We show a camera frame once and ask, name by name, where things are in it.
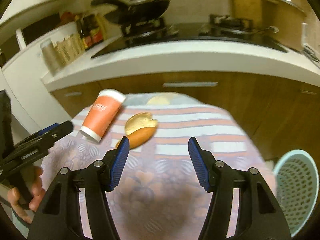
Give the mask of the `grey left sleeve forearm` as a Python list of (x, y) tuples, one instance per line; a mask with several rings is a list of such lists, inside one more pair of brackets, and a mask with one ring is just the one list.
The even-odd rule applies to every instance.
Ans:
[(19, 205), (15, 205), (11, 208), (12, 222), (18, 231), (25, 237), (28, 238), (30, 226), (34, 218), (34, 212), (26, 210)]

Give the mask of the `person's left hand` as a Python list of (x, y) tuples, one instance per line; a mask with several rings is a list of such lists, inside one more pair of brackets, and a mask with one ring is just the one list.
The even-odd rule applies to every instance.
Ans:
[[(43, 169), (41, 167), (34, 166), (34, 174), (35, 179), (31, 185), (31, 194), (33, 195), (33, 198), (29, 203), (29, 209), (36, 212), (46, 191), (42, 187), (41, 175), (43, 174)], [(10, 189), (8, 191), (7, 197), (12, 209), (16, 212), (18, 217), (20, 217), (27, 224), (31, 224), (33, 219), (27, 214), (25, 209), (21, 207), (19, 203), (21, 194), (18, 188), (13, 187), (12, 189)]]

